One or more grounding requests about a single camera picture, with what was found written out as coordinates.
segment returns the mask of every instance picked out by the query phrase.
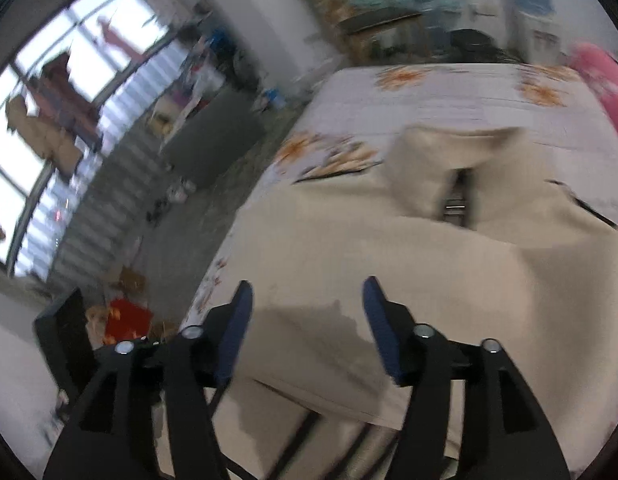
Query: orange flower pattern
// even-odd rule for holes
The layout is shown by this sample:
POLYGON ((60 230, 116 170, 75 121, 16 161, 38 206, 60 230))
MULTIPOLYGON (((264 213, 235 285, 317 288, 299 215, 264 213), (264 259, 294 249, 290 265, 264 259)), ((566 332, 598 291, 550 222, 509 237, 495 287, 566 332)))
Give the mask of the orange flower pattern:
POLYGON ((560 91, 547 85, 522 83, 520 90, 525 99, 539 106, 564 106, 560 91))
POLYGON ((415 69, 409 66, 398 66, 388 68, 378 74, 375 82, 376 86, 382 90, 399 90, 405 86, 420 83, 426 76, 428 70, 415 69))
POLYGON ((374 166, 373 157, 378 151, 369 148, 364 142, 350 142, 333 149, 320 166, 308 168, 301 180, 317 178, 346 171, 362 171, 374 166))
POLYGON ((300 132, 287 139, 278 150, 274 159, 276 164, 289 165, 309 153, 319 142, 320 136, 309 132, 300 132))

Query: window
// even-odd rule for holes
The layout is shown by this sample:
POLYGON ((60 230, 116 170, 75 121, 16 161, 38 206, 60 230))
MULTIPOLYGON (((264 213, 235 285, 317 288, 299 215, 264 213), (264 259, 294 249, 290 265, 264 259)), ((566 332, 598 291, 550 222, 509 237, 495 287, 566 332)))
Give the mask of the window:
POLYGON ((167 33, 153 18, 144 0, 75 0, 33 35, 0 74, 0 227, 6 234, 0 241, 1 262, 6 262, 18 219, 44 167, 20 135, 9 131, 6 102, 20 93, 28 113, 35 115, 38 105, 23 81, 39 76, 42 67, 64 51, 70 53, 70 82, 93 101, 167 33), (101 23, 108 27, 107 37, 101 23))

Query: bed sheet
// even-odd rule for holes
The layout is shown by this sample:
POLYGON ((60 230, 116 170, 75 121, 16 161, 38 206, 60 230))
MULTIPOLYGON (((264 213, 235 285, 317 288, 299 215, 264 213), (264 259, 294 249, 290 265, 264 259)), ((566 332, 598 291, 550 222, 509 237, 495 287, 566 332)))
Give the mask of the bed sheet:
MULTIPOLYGON (((260 178, 248 208, 274 184, 380 163, 410 124, 458 129, 527 128, 556 179, 618 223, 618 135, 573 70, 514 64, 352 68, 334 74, 292 128, 260 178)), ((214 288, 231 257, 240 213, 196 292, 182 326, 215 306, 214 288)))

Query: white wall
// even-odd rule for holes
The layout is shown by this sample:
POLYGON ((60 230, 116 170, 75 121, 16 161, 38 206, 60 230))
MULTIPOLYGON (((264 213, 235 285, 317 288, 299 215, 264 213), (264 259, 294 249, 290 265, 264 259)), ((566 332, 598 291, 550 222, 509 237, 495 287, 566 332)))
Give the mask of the white wall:
MULTIPOLYGON (((485 4, 498 9, 495 17, 478 16, 471 19, 467 6, 455 28, 477 28, 493 36, 499 46, 506 46, 509 41, 506 10, 510 7, 507 0, 467 0, 468 5, 485 4)), ((576 41, 589 41, 611 52, 618 51, 618 31, 598 0, 553 0, 556 21, 560 25, 562 51, 569 53, 570 46, 576 41)))
POLYGON ((41 478, 51 451, 42 431, 51 419, 57 387, 34 341, 38 311, 0 294, 0 433, 41 478))
POLYGON ((301 0, 212 0, 233 32, 283 88, 338 61, 301 0))

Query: beige cloth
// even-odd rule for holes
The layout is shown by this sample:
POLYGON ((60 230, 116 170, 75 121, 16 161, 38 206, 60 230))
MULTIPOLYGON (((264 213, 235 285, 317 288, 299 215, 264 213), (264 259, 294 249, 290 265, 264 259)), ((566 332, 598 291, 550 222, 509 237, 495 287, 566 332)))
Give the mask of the beige cloth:
POLYGON ((49 121, 27 115, 26 102, 17 95, 6 105, 8 128, 16 130, 37 156, 51 159, 64 177, 70 178, 82 160, 73 139, 49 121))
POLYGON ((283 183, 243 211, 213 300, 253 284, 237 373, 323 413, 401 427, 409 391, 385 375, 362 309, 375 275, 449 339, 500 339, 570 468, 586 466, 618 401, 618 231, 545 181, 537 149, 518 128, 417 126, 366 174, 283 183), (430 219, 459 168, 474 169, 475 230, 430 219))

